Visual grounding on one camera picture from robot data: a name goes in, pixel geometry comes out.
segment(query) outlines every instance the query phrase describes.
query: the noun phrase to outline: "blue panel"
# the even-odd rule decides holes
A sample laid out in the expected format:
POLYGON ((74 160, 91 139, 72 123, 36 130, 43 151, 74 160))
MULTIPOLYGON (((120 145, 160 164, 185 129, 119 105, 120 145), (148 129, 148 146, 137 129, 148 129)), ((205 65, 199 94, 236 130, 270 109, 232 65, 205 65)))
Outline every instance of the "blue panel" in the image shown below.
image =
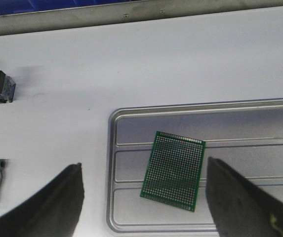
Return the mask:
POLYGON ((125 1, 131 0, 0 0, 0 15, 125 1))

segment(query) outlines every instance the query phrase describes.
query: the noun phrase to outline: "aluminum tray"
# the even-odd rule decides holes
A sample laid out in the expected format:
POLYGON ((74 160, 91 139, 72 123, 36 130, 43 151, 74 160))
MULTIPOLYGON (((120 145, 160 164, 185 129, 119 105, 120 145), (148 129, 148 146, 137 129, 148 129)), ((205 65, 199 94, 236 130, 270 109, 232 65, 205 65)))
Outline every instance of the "aluminum tray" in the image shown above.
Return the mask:
POLYGON ((283 201, 283 99, 115 111, 109 121, 109 227, 121 236, 218 236, 205 197, 208 156, 283 201), (206 141, 195 212, 139 197, 156 131, 206 141))

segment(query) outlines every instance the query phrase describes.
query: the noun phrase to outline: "green perforated circuit board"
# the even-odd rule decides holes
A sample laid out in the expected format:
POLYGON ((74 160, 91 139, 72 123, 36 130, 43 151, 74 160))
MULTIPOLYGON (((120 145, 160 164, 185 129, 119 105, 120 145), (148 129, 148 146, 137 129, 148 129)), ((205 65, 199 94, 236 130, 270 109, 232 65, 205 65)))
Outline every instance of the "green perforated circuit board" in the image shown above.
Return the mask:
POLYGON ((140 196, 195 210, 205 142, 157 132, 140 196))

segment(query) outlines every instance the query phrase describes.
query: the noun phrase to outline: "metal tray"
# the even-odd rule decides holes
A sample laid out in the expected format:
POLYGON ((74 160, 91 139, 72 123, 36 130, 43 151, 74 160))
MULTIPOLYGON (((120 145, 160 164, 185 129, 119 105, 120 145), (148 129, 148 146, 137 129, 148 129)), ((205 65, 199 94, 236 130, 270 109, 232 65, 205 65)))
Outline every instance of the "metal tray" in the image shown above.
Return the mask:
POLYGON ((218 236, 205 197, 207 157, 283 201, 283 99, 120 109, 109 120, 108 156, 113 232, 218 236), (156 131, 206 141, 195 212, 139 197, 156 131))

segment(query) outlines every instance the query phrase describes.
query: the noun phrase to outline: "white table surface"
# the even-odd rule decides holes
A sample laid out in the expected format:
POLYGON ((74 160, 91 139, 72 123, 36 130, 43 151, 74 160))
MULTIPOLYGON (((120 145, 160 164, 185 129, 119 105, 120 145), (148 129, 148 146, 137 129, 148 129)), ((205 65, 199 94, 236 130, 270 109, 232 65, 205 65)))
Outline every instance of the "white table surface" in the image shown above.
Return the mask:
POLYGON ((283 7, 0 37, 0 216, 82 162, 75 237, 108 237, 108 118, 122 107, 283 97, 283 7))

